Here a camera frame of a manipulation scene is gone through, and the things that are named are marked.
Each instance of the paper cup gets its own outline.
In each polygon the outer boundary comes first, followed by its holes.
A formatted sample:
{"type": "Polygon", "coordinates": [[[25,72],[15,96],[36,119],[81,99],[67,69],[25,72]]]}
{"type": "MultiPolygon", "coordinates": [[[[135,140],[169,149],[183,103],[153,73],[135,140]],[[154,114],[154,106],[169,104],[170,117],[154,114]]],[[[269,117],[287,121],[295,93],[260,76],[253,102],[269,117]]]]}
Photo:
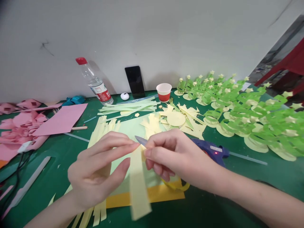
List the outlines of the paper cup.
{"type": "Polygon", "coordinates": [[[156,87],[156,90],[158,93],[158,98],[159,98],[160,102],[166,103],[169,101],[171,89],[172,89],[172,86],[168,83],[162,83],[156,87]]]}

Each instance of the forearm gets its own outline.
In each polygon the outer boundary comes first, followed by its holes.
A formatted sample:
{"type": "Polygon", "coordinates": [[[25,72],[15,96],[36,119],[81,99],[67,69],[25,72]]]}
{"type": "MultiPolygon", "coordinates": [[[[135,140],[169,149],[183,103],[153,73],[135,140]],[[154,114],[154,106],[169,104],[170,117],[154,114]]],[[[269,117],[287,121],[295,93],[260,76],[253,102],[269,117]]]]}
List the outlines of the forearm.
{"type": "Polygon", "coordinates": [[[72,190],[40,212],[25,227],[66,228],[80,212],[81,209],[75,205],[72,190]]]}
{"type": "Polygon", "coordinates": [[[255,214],[270,227],[304,227],[304,203],[273,187],[226,173],[220,194],[255,214]]]}

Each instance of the smartphone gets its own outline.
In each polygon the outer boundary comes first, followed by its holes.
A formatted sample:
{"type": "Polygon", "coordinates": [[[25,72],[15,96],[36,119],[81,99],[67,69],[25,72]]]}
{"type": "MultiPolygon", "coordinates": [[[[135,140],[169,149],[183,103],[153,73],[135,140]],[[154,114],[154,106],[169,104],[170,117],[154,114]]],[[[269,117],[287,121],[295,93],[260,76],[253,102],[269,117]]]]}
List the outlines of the smartphone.
{"type": "Polygon", "coordinates": [[[126,67],[127,79],[134,99],[144,98],[145,89],[143,88],[142,73],[139,66],[126,67]]]}

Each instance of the wooden stick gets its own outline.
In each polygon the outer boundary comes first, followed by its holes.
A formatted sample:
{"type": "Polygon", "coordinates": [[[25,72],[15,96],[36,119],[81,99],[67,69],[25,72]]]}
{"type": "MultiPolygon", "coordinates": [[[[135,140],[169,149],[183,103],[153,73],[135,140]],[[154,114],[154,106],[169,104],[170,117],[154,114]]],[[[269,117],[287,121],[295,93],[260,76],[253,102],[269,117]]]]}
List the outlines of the wooden stick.
{"type": "Polygon", "coordinates": [[[84,130],[84,129],[88,129],[87,126],[83,126],[83,127],[74,127],[72,128],[72,130],[84,130]]]}

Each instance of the red bottle cap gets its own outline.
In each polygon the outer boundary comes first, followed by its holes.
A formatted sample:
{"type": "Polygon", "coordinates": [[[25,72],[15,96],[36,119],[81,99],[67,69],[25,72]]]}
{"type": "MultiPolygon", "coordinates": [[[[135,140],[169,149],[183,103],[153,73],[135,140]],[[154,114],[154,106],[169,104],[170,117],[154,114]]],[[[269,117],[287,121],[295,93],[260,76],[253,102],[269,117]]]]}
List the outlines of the red bottle cap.
{"type": "Polygon", "coordinates": [[[84,65],[84,64],[87,64],[87,63],[88,63],[84,57],[77,58],[77,59],[76,59],[76,62],[77,62],[79,65],[84,65]]]}

